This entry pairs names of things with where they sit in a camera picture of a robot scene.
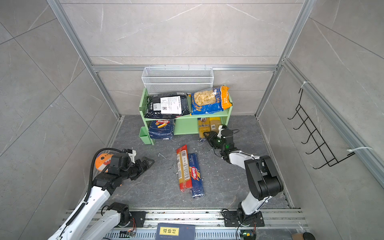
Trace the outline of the Ankara spaghetti packet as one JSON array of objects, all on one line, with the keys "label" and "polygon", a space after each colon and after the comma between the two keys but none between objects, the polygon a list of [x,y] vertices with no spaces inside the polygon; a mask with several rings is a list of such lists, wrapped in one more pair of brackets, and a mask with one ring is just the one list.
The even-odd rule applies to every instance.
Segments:
[{"label": "Ankara spaghetti packet", "polygon": [[199,141],[203,142],[206,137],[205,132],[211,131],[210,118],[198,118],[198,130],[199,130]]}]

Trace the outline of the blue orange shell pasta bag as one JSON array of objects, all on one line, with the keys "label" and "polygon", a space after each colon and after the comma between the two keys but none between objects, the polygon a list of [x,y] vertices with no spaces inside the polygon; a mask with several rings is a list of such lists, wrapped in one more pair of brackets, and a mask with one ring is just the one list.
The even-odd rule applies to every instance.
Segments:
[{"label": "blue orange shell pasta bag", "polygon": [[229,89],[221,86],[193,93],[191,115],[209,115],[229,109],[232,106]]}]

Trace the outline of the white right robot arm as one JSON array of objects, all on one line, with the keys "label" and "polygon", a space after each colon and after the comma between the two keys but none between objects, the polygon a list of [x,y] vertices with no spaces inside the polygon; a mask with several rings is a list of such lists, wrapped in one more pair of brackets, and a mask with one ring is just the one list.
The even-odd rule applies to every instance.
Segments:
[{"label": "white right robot arm", "polygon": [[261,208],[272,197],[284,190],[284,184],[270,156],[247,154],[235,146],[234,131],[224,128],[218,133],[204,132],[213,149],[220,151],[221,158],[246,171],[250,192],[239,203],[236,211],[222,211],[226,227],[265,225]]}]

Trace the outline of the blue spaghetti packet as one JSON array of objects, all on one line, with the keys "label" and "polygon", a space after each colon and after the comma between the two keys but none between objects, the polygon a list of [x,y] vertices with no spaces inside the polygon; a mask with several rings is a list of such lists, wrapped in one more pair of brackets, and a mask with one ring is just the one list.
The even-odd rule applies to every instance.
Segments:
[{"label": "blue spaghetti packet", "polygon": [[205,196],[203,180],[201,178],[200,165],[198,161],[198,156],[196,153],[188,154],[189,157],[189,166],[190,166],[190,176],[192,180],[192,197],[200,198]]}]

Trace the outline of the blue Barilla pasta box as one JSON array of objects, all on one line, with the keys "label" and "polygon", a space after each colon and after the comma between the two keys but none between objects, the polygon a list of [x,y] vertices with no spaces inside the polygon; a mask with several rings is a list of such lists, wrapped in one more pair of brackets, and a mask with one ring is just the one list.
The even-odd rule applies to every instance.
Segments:
[{"label": "blue Barilla pasta box", "polygon": [[174,136],[174,120],[156,120],[149,126],[149,135],[151,139],[171,140]]}]

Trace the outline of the red spaghetti packet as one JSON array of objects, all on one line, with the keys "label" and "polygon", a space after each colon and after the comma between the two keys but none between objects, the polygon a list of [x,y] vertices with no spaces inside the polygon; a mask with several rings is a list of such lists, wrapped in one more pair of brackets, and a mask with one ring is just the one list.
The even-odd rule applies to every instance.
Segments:
[{"label": "red spaghetti packet", "polygon": [[189,190],[193,187],[190,176],[187,145],[177,149],[177,166],[180,190],[185,192],[186,190]]}]

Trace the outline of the black pasta bag white label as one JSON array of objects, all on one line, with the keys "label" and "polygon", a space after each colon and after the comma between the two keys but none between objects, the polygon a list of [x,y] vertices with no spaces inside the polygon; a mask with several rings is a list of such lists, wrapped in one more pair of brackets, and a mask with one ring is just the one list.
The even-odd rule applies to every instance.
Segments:
[{"label": "black pasta bag white label", "polygon": [[176,119],[190,114],[186,93],[164,93],[148,97],[145,118]]}]

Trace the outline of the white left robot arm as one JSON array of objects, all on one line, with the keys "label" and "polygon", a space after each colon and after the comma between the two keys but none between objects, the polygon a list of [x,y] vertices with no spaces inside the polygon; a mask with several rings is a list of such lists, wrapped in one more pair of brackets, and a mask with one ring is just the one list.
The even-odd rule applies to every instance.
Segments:
[{"label": "white left robot arm", "polygon": [[[96,160],[105,151],[113,151],[108,164],[97,176],[94,176]],[[130,213],[129,206],[112,203],[102,217],[91,227],[89,226],[100,207],[110,198],[123,181],[137,180],[155,163],[147,157],[135,159],[136,151],[131,149],[118,150],[102,148],[98,150],[91,162],[89,183],[86,195],[50,237],[51,240],[101,240],[114,227],[137,226],[137,220]]]}]

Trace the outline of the yellow spaghetti packet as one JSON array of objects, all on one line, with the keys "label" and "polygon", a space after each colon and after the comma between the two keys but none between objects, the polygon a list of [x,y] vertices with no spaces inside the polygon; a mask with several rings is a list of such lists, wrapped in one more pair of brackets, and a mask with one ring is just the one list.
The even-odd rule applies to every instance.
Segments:
[{"label": "yellow spaghetti packet", "polygon": [[222,125],[222,121],[220,117],[213,117],[210,118],[210,127],[211,131],[214,131],[216,133],[219,132],[219,127]]}]

